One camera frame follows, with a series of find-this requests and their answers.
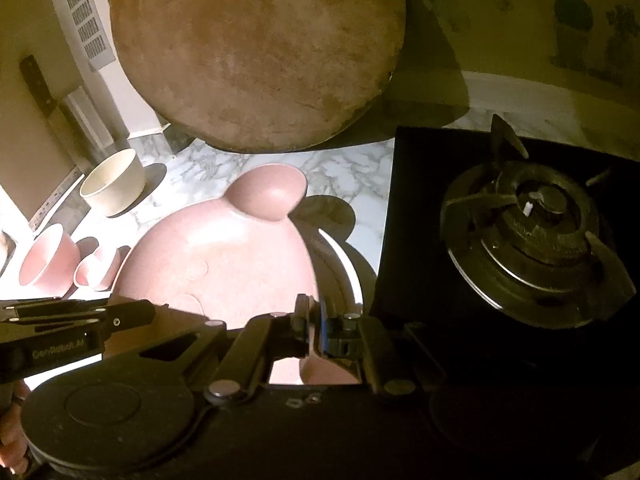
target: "silver screw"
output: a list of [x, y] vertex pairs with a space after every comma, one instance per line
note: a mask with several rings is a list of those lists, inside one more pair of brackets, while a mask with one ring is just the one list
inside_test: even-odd
[[320, 392], [310, 394], [305, 402], [307, 404], [320, 404], [322, 402], [322, 394]]
[[284, 403], [285, 406], [289, 406], [290, 408], [297, 409], [302, 408], [304, 402], [302, 399], [287, 399], [287, 402]]
[[389, 395], [410, 395], [415, 391], [415, 384], [409, 379], [391, 379], [385, 383], [385, 391]]
[[231, 379], [220, 379], [209, 385], [209, 393], [220, 399], [234, 396], [240, 392], [240, 384]]

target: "round wooden cutting board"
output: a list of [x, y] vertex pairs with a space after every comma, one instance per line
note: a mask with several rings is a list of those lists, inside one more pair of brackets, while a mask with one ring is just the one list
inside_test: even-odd
[[284, 152], [353, 122], [404, 40], [404, 0], [111, 0], [132, 85], [213, 146]]

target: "gas burner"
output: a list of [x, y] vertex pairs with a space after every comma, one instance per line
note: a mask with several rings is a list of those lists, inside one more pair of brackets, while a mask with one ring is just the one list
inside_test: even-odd
[[528, 325], [608, 319], [636, 289], [590, 196], [552, 168], [502, 160], [505, 140], [528, 155], [497, 116], [492, 135], [495, 162], [465, 171], [444, 197], [440, 229], [453, 263], [491, 306]]

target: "gas stove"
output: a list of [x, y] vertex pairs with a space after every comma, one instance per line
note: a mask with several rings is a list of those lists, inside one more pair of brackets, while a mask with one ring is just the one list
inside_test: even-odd
[[447, 377], [635, 380], [640, 166], [554, 142], [401, 128], [371, 313], [420, 321]]

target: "knife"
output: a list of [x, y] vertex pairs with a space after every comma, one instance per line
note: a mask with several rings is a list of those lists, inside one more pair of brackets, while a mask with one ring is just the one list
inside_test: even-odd
[[57, 139], [72, 161], [85, 175], [91, 173], [96, 167], [93, 157], [83, 144], [82, 138], [67, 121], [58, 103], [51, 96], [36, 59], [33, 56], [25, 57], [20, 62], [20, 72], [38, 108], [49, 121]]

